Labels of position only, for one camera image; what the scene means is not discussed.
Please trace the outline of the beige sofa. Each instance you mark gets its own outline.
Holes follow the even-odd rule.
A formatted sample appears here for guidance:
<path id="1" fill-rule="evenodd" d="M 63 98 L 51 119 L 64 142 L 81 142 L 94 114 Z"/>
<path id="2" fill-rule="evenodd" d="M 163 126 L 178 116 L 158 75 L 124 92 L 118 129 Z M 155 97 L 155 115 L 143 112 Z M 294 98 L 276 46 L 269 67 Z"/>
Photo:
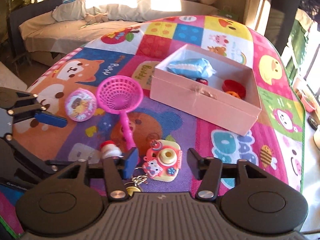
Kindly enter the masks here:
<path id="1" fill-rule="evenodd" d="M 25 20 L 18 32 L 32 59 L 51 66 L 76 48 L 121 28 L 218 12 L 212 5 L 188 0 L 75 0 Z"/>

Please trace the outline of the pink toy strainer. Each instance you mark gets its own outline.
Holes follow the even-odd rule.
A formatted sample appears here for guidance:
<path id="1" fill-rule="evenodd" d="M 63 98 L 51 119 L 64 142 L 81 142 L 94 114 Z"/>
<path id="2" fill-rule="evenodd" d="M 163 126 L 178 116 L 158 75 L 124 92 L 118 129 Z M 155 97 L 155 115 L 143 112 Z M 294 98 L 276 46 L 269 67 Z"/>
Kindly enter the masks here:
<path id="1" fill-rule="evenodd" d="M 96 98 L 100 108 L 119 116 L 127 150 L 135 147 L 128 113 L 135 110 L 143 100 L 143 89 L 140 84 L 128 76 L 108 77 L 98 86 Z"/>

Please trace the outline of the pink round toy ball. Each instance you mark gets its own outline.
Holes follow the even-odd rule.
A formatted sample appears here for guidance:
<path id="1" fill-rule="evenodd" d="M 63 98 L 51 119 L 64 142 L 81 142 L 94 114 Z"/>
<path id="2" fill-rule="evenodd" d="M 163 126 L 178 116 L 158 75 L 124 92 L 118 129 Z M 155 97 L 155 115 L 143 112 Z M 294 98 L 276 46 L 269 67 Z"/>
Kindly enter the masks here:
<path id="1" fill-rule="evenodd" d="M 76 122 L 89 120 L 97 109 L 95 95 L 87 89 L 78 88 L 65 100 L 67 116 Z"/>

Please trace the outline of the orange ball toy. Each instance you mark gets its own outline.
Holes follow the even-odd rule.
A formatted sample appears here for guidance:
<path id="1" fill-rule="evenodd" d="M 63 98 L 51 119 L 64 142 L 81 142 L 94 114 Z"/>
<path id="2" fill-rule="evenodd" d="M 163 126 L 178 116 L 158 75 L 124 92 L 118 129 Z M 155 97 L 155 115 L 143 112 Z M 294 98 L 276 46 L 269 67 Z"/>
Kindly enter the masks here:
<path id="1" fill-rule="evenodd" d="M 241 97 L 239 96 L 238 93 L 234 92 L 234 91 L 226 91 L 227 94 L 233 96 L 233 97 L 236 97 L 238 99 L 241 99 Z"/>

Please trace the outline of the black red doll figure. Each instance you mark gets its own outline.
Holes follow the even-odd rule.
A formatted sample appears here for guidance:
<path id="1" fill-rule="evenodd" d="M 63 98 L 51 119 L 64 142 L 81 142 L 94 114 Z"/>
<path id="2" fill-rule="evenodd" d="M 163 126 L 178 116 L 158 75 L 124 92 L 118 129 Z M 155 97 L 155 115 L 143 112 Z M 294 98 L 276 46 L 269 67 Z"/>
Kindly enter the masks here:
<path id="1" fill-rule="evenodd" d="M 203 85 L 208 85 L 208 83 L 209 83 L 206 79 L 202 79 L 202 78 L 197 78 L 196 82 L 199 82 Z"/>

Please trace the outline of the pink cardboard box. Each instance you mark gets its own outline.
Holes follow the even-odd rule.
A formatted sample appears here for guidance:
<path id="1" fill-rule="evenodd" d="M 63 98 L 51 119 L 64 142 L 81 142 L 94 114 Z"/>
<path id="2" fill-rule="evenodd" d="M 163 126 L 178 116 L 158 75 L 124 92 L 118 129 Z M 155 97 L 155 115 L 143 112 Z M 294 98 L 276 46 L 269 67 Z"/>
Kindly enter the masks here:
<path id="1" fill-rule="evenodd" d="M 208 85 L 167 70 L 171 61 L 199 58 L 207 59 L 216 70 L 216 74 L 208 78 Z M 222 90 L 225 80 L 241 83 L 246 89 L 245 98 L 225 93 Z M 261 112 L 252 68 L 191 44 L 182 46 L 157 64 L 150 98 L 239 135 L 247 134 Z"/>

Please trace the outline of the gold keychain bell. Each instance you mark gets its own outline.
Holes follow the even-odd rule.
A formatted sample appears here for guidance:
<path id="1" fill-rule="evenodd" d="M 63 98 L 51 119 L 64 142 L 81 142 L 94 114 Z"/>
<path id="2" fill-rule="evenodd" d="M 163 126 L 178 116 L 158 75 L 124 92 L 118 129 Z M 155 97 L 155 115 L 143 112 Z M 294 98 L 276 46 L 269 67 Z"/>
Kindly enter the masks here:
<path id="1" fill-rule="evenodd" d="M 143 192 L 143 189 L 140 185 L 146 183 L 147 179 L 148 176 L 146 174 L 132 177 L 131 181 L 124 184 L 128 195 L 132 197 L 136 192 Z"/>

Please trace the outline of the blue tissue pack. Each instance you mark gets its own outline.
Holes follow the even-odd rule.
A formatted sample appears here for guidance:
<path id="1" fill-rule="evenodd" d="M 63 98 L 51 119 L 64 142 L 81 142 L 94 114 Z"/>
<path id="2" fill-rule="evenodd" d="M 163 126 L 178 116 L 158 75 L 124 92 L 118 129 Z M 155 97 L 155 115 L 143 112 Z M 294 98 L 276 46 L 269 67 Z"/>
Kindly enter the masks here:
<path id="1" fill-rule="evenodd" d="M 216 70 L 210 62 L 204 58 L 171 61 L 167 65 L 167 70 L 193 80 L 207 79 L 216 74 Z"/>

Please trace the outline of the small yogurt drink bottle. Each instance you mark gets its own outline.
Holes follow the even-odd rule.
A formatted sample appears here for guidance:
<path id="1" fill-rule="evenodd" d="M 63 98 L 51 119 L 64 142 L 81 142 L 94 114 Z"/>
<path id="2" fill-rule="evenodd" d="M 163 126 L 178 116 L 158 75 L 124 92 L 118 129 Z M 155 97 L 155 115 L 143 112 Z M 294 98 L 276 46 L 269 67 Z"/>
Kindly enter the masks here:
<path id="1" fill-rule="evenodd" d="M 121 149 L 112 141 L 107 140 L 100 145 L 101 158 L 121 157 Z"/>

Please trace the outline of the colourful cartoon play mat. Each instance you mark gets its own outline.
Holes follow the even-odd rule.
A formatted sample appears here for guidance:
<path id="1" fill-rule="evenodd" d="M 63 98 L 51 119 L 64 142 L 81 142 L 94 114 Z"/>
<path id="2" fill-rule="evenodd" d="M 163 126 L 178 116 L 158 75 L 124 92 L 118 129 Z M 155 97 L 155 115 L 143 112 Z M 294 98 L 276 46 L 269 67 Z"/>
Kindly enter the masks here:
<path id="1" fill-rule="evenodd" d="M 277 50 L 241 23 L 115 30 L 1 89 L 1 233 L 303 239 L 304 118 Z"/>

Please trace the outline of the red round lid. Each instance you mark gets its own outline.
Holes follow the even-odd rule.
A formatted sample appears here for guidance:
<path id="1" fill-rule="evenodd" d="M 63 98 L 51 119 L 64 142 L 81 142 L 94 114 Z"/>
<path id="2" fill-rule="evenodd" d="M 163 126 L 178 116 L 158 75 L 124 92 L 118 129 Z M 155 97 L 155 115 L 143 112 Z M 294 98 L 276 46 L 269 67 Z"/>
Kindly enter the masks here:
<path id="1" fill-rule="evenodd" d="M 245 96 L 246 96 L 245 87 L 241 83 L 239 83 L 237 81 L 234 81 L 234 80 L 225 80 L 223 82 L 223 84 L 222 84 L 222 90 L 224 92 L 226 92 L 226 91 L 234 91 L 234 92 L 239 94 L 241 99 L 244 99 Z"/>

